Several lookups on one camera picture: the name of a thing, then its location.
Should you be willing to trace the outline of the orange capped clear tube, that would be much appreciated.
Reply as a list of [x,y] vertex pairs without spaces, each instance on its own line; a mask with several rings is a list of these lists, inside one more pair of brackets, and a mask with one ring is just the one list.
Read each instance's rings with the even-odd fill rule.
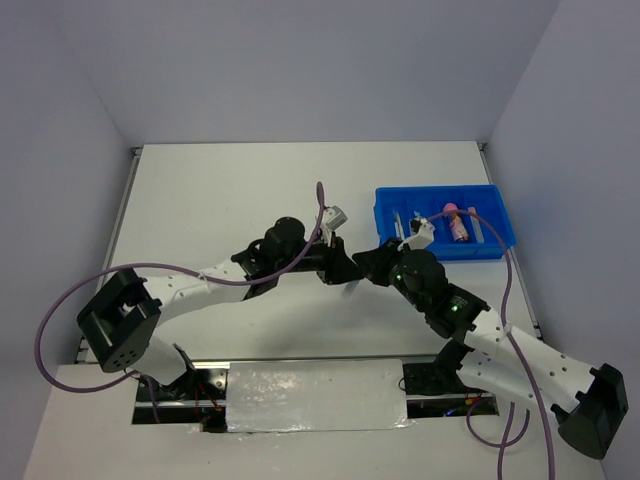
[[483,234],[483,231],[482,231],[481,223],[475,217],[475,214],[477,213],[477,211],[473,206],[470,206],[468,208],[468,211],[471,212],[470,222],[471,222],[472,227],[473,227],[473,231],[474,231],[476,242],[479,243],[479,244],[483,244],[485,242],[485,238],[484,238],[484,234]]

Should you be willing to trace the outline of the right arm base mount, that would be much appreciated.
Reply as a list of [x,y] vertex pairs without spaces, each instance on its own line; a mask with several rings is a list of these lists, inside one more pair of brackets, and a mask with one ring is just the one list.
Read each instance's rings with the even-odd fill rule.
[[468,347],[448,342],[433,358],[402,361],[398,388],[405,393],[409,419],[497,415],[493,394],[465,386],[458,368]]

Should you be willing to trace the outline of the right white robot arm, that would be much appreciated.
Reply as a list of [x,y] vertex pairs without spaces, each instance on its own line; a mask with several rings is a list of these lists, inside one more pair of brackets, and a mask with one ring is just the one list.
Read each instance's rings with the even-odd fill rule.
[[629,409],[619,370],[575,360],[508,323],[486,301],[450,282],[427,250],[388,241],[353,259],[367,280],[394,287],[446,340],[434,369],[442,389],[466,385],[541,408],[573,449],[597,460],[606,456]]

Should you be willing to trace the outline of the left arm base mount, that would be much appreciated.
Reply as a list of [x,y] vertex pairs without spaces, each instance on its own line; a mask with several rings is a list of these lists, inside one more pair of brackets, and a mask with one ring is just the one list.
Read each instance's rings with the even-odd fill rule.
[[186,377],[172,386],[138,373],[133,378],[137,381],[133,425],[188,425],[213,434],[228,431],[228,366],[191,364]]

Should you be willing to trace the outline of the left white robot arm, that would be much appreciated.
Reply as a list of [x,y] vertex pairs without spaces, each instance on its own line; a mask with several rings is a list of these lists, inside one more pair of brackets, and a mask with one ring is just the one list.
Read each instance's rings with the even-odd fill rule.
[[346,220],[339,208],[329,207],[318,229],[307,234],[299,220],[282,217],[245,250],[195,275],[144,278],[126,268],[81,310],[78,326],[103,372],[132,369],[172,398],[185,398],[196,385],[193,364],[181,347],[157,337],[156,328],[194,311],[263,295],[289,272],[314,272],[326,285],[357,280],[359,271],[336,234]]

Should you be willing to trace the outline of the thin white pen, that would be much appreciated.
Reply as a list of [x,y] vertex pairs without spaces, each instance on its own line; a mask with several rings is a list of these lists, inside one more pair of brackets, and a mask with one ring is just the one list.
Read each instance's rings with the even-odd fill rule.
[[400,232],[400,226],[401,226],[401,225],[398,223],[398,220],[397,220],[397,212],[395,212],[395,211],[393,212],[393,219],[394,219],[394,228],[395,228],[396,236],[397,236],[399,239],[401,239],[401,232]]

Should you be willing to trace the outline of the blue capped clear tube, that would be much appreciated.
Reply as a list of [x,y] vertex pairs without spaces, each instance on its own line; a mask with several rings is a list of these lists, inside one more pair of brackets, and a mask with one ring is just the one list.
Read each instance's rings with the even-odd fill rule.
[[358,285],[359,281],[351,281],[347,283],[342,290],[342,296],[344,298],[349,298],[354,293]]

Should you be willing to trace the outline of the pink capped glue bottle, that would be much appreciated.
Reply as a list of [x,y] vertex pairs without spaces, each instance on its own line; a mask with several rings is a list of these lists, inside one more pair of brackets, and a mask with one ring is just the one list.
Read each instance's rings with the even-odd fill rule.
[[447,203],[443,208],[448,218],[453,241],[455,243],[466,243],[470,240],[470,237],[461,216],[457,213],[458,210],[458,206],[452,202]]

